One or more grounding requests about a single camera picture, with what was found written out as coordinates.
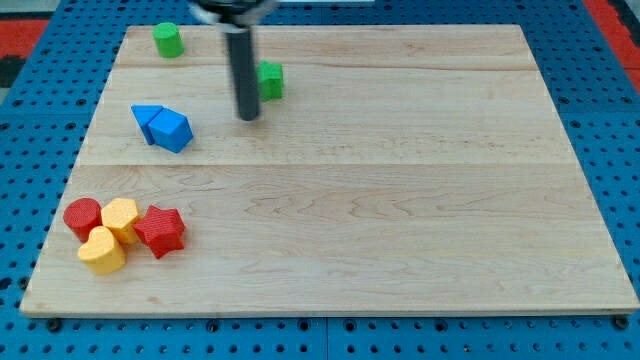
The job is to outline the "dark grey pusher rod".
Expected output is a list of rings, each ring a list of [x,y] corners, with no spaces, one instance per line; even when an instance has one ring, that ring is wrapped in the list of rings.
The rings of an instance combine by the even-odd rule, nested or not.
[[[260,97],[255,66],[252,29],[240,28],[225,35],[235,93],[237,115],[253,121],[260,115]]]

